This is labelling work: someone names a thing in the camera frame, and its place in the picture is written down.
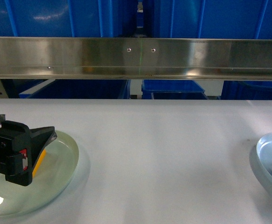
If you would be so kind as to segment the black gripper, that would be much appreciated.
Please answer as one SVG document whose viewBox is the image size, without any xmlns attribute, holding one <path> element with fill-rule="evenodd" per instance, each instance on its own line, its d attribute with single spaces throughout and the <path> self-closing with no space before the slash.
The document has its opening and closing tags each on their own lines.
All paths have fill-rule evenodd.
<svg viewBox="0 0 272 224">
<path fill-rule="evenodd" d="M 8 182 L 28 186 L 39 154 L 57 138 L 55 128 L 30 130 L 25 124 L 5 119 L 5 114 L 0 114 L 0 174 Z"/>
</svg>

